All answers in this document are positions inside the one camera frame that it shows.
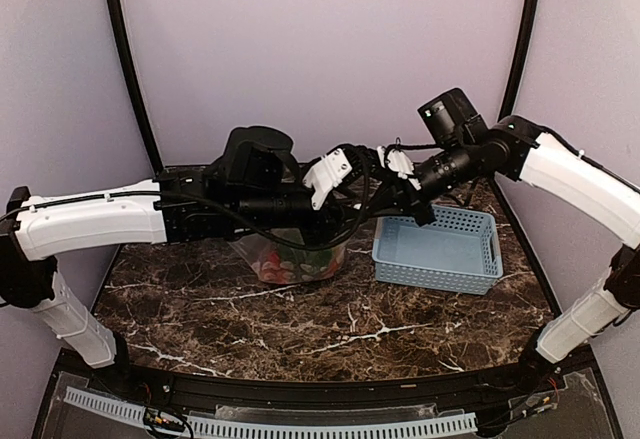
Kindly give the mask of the green toy cucumber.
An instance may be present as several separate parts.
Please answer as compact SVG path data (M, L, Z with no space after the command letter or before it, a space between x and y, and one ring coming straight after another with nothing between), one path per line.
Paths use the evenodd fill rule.
M297 251L290 259L296 265L298 282L320 281L333 277L345 262L343 250Z

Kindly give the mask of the clear zip top bag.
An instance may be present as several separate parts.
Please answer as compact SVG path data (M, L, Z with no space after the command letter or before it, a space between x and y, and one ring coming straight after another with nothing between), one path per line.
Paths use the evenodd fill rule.
M251 234L229 246L249 265L261 282L292 285L330 279L342 268L347 243L320 251L288 247L258 234Z

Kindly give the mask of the red lychee bunch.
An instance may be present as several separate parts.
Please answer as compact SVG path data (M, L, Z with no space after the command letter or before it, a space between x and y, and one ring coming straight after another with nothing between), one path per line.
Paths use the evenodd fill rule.
M282 259L277 252L270 253L259 264L258 278L262 282L278 285L298 282L295 263Z

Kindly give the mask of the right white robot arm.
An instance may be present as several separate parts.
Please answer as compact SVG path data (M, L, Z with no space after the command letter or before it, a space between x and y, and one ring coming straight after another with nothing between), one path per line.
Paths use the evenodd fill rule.
M536 333L510 372L521 393L534 391L576 347L639 308L639 188L586 157L552 129L511 115L488 126L465 93L451 89L421 106L438 154L414 165L408 146L378 149L381 166L408 182L420 201L499 173L546 191L622 242L609 272L567 312Z

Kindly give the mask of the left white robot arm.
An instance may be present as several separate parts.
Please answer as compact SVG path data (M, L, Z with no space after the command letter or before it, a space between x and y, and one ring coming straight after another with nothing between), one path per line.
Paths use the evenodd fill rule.
M141 386L121 335L102 325L59 270L61 253L102 246L237 240L256 234L307 251L349 239L368 214L346 189L368 180L375 155L342 144L308 164L281 131L234 129L222 156L203 169L164 172L116 189L57 198L16 188L1 219L1 298L35 314L120 395Z

